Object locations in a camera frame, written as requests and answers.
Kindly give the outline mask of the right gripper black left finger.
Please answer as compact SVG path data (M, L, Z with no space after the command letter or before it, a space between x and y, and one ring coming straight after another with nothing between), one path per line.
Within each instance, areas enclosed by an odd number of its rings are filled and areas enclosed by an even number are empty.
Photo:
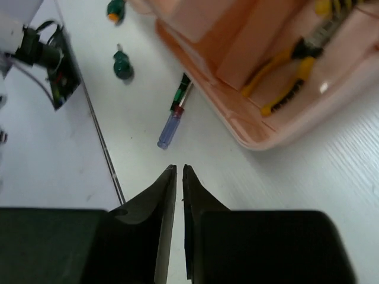
M111 210L2 208L2 283L165 283L177 168Z

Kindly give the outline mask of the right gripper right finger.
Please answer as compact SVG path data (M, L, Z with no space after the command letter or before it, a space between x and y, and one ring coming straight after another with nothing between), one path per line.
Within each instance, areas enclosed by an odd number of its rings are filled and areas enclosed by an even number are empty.
M183 168L184 248L192 283L354 283L335 224L317 210L228 209Z

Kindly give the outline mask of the blue handled small screwdriver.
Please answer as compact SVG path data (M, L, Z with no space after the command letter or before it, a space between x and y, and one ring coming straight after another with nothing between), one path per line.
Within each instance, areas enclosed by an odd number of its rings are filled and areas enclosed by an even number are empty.
M168 148L168 146L170 145L172 141L172 138L174 137L176 129L178 128L179 123L181 121L181 117L184 113L184 105L186 103L186 100L188 98L188 95L190 93L192 86L193 86L193 83L190 82L179 104L175 106L174 110L169 115L167 122L159 136L157 146L162 150L166 150Z

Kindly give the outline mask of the black green precision screwdriver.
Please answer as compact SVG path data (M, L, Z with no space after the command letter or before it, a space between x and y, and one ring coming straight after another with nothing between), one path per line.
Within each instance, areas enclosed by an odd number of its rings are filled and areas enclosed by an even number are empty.
M189 84L191 83L191 79L187 76L186 73L183 73L181 83L175 93L174 99L171 103L170 111L173 112L175 108L179 105L182 100L184 93L187 91Z

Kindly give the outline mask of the stubby dark green screwdriver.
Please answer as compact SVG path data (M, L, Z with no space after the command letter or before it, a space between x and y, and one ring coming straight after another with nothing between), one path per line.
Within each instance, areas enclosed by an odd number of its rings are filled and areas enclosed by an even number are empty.
M134 69L121 44L117 44L117 52L113 55L113 59L113 71L116 77L121 80L130 80L134 76Z

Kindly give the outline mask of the pink plastic toolbox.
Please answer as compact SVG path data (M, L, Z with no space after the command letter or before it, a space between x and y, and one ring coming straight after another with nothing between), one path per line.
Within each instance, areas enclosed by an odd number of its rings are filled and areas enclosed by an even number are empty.
M268 150L378 79L377 1L131 1L235 139Z

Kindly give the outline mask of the yellow long nose pliers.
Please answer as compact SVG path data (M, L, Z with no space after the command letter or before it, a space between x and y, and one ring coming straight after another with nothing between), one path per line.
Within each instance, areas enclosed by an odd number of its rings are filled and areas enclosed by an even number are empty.
M260 107L260 113L267 117L279 111L299 93L309 79L314 64L345 21L344 15L321 21L309 35L299 37L293 45L261 64L242 88L241 94L247 98L262 82L271 84L273 94Z

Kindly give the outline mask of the stubby green orange screwdriver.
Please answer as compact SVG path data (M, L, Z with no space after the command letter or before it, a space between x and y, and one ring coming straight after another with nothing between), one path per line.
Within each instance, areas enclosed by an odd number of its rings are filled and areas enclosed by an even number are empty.
M107 5L107 17L115 24L124 19L125 16L125 1L111 0Z

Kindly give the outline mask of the yellow black small pliers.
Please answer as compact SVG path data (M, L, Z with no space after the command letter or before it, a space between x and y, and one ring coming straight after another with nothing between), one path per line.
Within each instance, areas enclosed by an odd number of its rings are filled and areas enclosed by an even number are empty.
M317 0L314 10L319 16L340 15L343 11L351 11L362 0Z

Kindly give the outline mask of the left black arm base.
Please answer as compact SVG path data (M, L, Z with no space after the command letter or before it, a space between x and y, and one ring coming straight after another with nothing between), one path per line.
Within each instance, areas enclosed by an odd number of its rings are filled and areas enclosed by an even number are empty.
M56 25L54 33L45 43L42 42L40 33L53 24ZM12 57L29 66L38 65L46 69L51 88L48 97L57 111L81 83L64 28L55 20L48 20L36 29L23 26L22 32L21 46Z

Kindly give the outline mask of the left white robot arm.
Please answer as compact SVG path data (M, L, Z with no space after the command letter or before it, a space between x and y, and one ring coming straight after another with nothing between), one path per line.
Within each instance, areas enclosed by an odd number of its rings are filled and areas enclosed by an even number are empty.
M43 1L1 0L1 77L5 79L11 63L5 55L14 54L23 40L23 27L29 25Z

